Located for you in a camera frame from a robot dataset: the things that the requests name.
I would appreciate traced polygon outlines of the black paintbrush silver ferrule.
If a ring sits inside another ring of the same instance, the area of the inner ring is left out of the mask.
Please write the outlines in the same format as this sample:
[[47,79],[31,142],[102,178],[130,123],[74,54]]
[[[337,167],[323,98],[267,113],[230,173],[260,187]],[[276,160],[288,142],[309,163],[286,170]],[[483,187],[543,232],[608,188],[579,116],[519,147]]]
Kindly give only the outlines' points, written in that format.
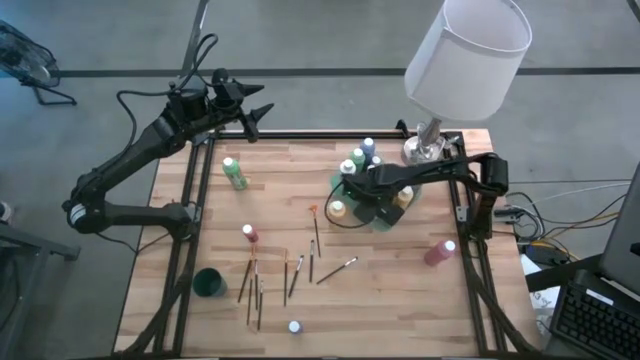
[[304,262],[304,258],[305,258],[304,255],[300,255],[299,258],[298,258],[297,265],[296,265],[296,268],[295,268],[295,272],[294,272],[294,275],[293,275],[293,278],[292,278],[291,286],[290,286],[290,289],[289,289],[289,292],[288,292],[288,298],[291,298],[292,295],[293,295],[293,292],[294,292],[294,289],[295,289],[295,286],[296,286],[296,283],[297,283],[297,279],[299,277],[299,273],[300,273],[302,264]]

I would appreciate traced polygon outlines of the white shade table lamp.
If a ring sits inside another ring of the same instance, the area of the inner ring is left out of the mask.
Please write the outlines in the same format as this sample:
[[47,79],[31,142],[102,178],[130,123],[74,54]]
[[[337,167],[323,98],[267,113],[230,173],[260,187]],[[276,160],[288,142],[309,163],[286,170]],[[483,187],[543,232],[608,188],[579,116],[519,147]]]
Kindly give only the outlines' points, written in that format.
[[405,142],[405,164],[442,157],[443,120],[495,114],[531,42],[530,24],[513,0],[445,0],[404,74],[408,99],[431,118]]

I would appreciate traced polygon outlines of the fan paintbrush orange bristles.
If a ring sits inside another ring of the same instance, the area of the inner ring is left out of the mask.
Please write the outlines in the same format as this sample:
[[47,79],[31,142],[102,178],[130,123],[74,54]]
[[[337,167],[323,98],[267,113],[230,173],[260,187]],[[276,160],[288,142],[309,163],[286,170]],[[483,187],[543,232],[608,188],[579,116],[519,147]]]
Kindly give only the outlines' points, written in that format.
[[313,216],[313,222],[314,222],[314,232],[315,232],[315,244],[316,244],[316,248],[317,248],[317,254],[318,257],[321,257],[321,245],[320,245],[320,237],[319,237],[319,227],[318,227],[318,221],[317,221],[317,210],[318,210],[318,206],[317,205],[311,205],[309,207],[309,210],[312,213]]

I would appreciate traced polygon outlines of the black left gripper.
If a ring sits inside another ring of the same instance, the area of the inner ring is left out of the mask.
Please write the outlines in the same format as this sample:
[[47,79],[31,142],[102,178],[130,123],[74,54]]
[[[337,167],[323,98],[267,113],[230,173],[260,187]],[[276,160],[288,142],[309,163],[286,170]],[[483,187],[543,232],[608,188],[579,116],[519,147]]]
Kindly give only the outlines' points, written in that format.
[[213,108],[222,115],[222,119],[215,123],[214,131],[218,133],[228,123],[240,121],[248,142],[255,143],[259,137],[257,123],[274,107],[274,103],[252,109],[248,115],[244,113],[242,103],[246,97],[263,90],[265,86],[242,84],[231,78],[225,68],[218,68],[212,74],[211,87],[215,93]]

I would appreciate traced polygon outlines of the teal translucent plastic bin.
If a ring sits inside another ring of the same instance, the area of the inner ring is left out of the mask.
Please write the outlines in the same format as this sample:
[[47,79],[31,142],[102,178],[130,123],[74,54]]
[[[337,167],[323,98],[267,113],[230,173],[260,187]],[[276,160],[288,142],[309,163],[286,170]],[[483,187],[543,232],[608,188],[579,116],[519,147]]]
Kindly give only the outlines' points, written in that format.
[[[363,170],[361,172],[364,172],[365,170],[371,169],[374,166],[371,164],[371,160],[365,162],[365,165],[363,167]],[[342,182],[340,179],[340,170],[339,172],[334,175],[331,180],[330,180],[330,187],[332,188],[332,193],[330,194],[330,196],[328,197],[327,200],[327,205],[326,205],[326,209],[325,209],[325,216],[327,218],[327,220],[330,222],[330,224],[333,227],[336,228],[342,228],[342,229],[356,229],[356,228],[362,228],[362,227],[366,227],[369,226],[371,227],[374,231],[379,231],[379,232],[386,232],[386,231],[390,231],[392,226],[387,225],[386,223],[382,222],[378,216],[376,215],[376,218],[373,222],[369,223],[369,224],[363,224],[361,221],[359,221],[353,214],[353,210],[355,208],[355,206],[357,205],[357,201],[354,201],[353,199],[349,198],[348,196],[344,195],[342,190]],[[339,200],[342,201],[346,207],[347,207],[347,214],[345,216],[345,218],[340,222],[340,223],[336,223],[334,221],[332,221],[329,218],[329,214],[328,214],[328,205],[330,202],[335,201],[335,200]]]

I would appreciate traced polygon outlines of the black floor fan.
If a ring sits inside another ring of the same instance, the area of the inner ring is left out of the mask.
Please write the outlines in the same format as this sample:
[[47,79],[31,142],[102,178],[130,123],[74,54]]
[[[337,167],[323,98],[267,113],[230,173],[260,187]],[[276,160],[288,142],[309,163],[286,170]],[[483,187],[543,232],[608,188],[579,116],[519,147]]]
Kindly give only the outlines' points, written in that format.
[[0,20],[0,70],[21,86],[31,88],[40,105],[77,105],[74,97],[55,90],[61,77],[53,53],[3,20]]

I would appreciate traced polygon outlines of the orange handled paintbrush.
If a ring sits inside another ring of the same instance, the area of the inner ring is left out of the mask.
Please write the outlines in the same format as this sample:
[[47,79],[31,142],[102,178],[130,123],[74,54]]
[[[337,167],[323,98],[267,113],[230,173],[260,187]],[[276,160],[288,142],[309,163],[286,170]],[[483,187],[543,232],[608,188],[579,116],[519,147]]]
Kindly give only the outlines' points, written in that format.
[[250,255],[249,255],[249,259],[245,268],[245,272],[244,272],[244,276],[243,276],[243,280],[239,289],[239,293],[238,293],[238,298],[237,298],[237,302],[240,303],[245,291],[245,287],[246,287],[246,283],[249,280],[249,276],[250,276],[250,271],[252,269],[252,264],[253,261],[255,259],[255,248],[256,245],[251,245],[250,246]]

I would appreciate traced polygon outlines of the long paintbrush silver ferrule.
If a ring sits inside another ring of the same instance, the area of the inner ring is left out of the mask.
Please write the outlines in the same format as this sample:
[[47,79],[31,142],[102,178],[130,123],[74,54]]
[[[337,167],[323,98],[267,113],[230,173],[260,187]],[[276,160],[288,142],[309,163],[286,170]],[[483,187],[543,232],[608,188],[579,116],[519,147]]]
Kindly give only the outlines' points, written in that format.
[[326,280],[328,280],[329,278],[333,277],[334,275],[336,275],[337,273],[339,273],[340,271],[348,268],[351,264],[357,262],[359,259],[359,257],[353,257],[350,260],[346,261],[344,264],[342,264],[341,266],[337,267],[336,269],[334,269],[333,271],[331,271],[329,274],[327,274],[326,276],[324,276],[323,278],[321,278],[320,280],[318,280],[316,282],[316,285],[320,285],[321,283],[325,282]]

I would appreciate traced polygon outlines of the grey side stand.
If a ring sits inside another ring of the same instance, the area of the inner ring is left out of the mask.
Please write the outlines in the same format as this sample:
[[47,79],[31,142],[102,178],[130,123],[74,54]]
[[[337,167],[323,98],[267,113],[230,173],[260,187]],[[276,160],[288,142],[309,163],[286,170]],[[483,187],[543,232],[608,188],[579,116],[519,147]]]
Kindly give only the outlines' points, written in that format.
[[14,276],[16,297],[6,317],[0,321],[0,360],[13,360],[17,342],[22,335],[30,307],[35,299],[37,287],[44,267],[51,255],[59,255],[65,261],[75,261],[79,246],[65,245],[0,223],[0,241],[12,244],[10,255],[16,264]]

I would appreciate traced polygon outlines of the dark power strip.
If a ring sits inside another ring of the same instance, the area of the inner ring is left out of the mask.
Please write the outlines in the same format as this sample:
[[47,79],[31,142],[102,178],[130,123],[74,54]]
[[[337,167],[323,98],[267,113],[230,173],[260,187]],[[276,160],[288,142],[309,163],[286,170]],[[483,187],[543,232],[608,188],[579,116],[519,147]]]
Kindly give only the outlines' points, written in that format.
[[571,262],[571,257],[563,249],[546,243],[533,243],[526,247],[525,254],[536,264],[555,267]]

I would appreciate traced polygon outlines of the large pink paint bottle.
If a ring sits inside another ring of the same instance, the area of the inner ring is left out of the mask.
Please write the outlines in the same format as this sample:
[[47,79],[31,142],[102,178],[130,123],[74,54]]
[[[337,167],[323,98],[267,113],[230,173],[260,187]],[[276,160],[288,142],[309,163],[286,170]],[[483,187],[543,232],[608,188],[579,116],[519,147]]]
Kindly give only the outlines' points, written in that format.
[[429,266],[436,266],[451,258],[455,254],[455,251],[456,243],[454,241],[441,241],[425,253],[424,262]]

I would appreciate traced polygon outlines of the dark green plastic cup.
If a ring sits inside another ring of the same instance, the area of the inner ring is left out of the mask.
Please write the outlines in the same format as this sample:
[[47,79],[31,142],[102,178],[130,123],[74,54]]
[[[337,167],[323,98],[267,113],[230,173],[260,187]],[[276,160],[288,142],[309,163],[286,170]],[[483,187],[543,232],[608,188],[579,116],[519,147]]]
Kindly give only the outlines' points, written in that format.
[[193,278],[192,288],[199,297],[221,297],[227,291],[227,283],[214,268],[203,268]]

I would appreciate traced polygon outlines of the white printed paper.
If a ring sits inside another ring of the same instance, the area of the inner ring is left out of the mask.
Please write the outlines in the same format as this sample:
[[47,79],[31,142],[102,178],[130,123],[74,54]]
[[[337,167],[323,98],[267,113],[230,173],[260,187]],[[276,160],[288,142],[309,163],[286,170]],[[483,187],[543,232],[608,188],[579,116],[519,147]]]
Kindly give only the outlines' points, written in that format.
[[[531,275],[541,271],[541,268],[526,255],[521,255],[520,261],[525,275]],[[559,293],[559,286],[547,288],[544,290],[530,291],[529,296],[536,316],[552,316],[553,311],[556,307]]]

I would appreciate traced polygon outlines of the labelled light green paint bottle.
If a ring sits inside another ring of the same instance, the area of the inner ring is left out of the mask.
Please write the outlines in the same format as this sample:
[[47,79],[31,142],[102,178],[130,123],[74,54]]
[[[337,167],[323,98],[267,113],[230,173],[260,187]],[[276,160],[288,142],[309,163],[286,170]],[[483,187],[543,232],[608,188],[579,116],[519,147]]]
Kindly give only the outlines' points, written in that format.
[[226,157],[222,162],[222,169],[235,190],[244,190],[248,186],[245,176],[242,174],[239,162],[231,157]]

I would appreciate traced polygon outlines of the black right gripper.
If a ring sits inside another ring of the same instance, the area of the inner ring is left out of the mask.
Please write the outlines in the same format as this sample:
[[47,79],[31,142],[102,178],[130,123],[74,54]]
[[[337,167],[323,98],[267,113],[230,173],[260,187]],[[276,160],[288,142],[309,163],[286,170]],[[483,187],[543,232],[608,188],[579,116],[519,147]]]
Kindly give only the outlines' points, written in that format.
[[[373,222],[379,202],[392,202],[408,186],[407,167],[373,167],[364,172],[342,175],[343,194],[357,201],[354,216],[363,224]],[[378,208],[378,218],[389,226],[395,226],[405,210],[394,203]]]

